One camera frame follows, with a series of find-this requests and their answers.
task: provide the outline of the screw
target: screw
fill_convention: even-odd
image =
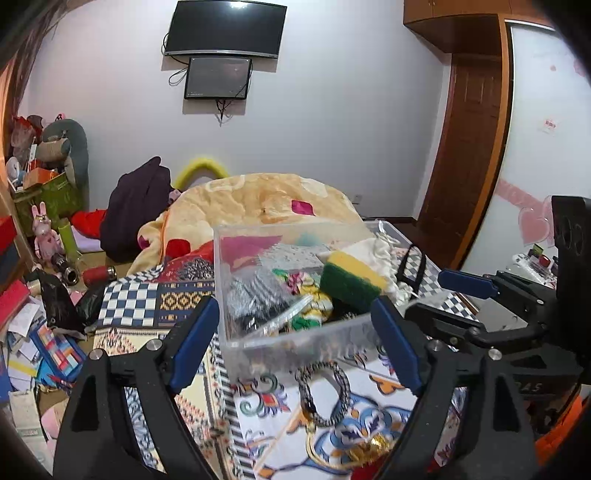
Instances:
[[[501,358],[503,358],[503,354],[496,348],[491,348],[490,350],[488,350],[488,356],[491,357],[493,360],[500,360]]]
[[[443,348],[443,342],[441,340],[433,339],[427,344],[427,347],[433,352],[438,352]]]
[[[146,343],[146,348],[148,350],[150,350],[150,352],[155,352],[156,350],[160,350],[161,347],[162,347],[162,340],[159,340],[157,338],[149,340],[148,343]]]
[[[89,357],[91,360],[98,360],[98,359],[99,359],[100,357],[102,357],[102,356],[103,356],[103,350],[101,350],[100,348],[95,348],[93,351],[91,351],[91,352],[88,354],[88,357]]]

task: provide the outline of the yellow ring toy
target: yellow ring toy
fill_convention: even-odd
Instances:
[[[184,190],[194,179],[197,171],[201,169],[209,170],[216,176],[217,179],[225,179],[229,176],[228,171],[211,158],[196,158],[191,163],[189,163],[189,165],[183,168],[183,171],[175,179],[173,188]]]

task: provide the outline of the beaded bracelet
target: beaded bracelet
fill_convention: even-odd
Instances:
[[[332,370],[336,382],[339,384],[339,409],[333,413],[329,419],[321,417],[316,411],[314,405],[314,399],[310,393],[310,386],[308,382],[311,380],[312,375],[323,369]],[[300,389],[300,403],[301,408],[304,411],[304,415],[309,419],[316,427],[327,428],[333,427],[341,422],[345,418],[345,414],[349,409],[351,403],[351,388],[349,385],[349,379],[347,375],[335,362],[315,362],[306,367],[299,368],[295,372],[295,380],[298,382]]]

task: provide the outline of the sponge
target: sponge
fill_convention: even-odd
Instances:
[[[320,290],[361,313],[386,287],[386,280],[363,262],[344,252],[330,254],[320,278]]]

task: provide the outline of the red thermos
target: red thermos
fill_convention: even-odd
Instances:
[[[92,284],[103,281],[117,280],[115,267],[95,267],[84,270],[82,281],[84,285],[90,287]]]

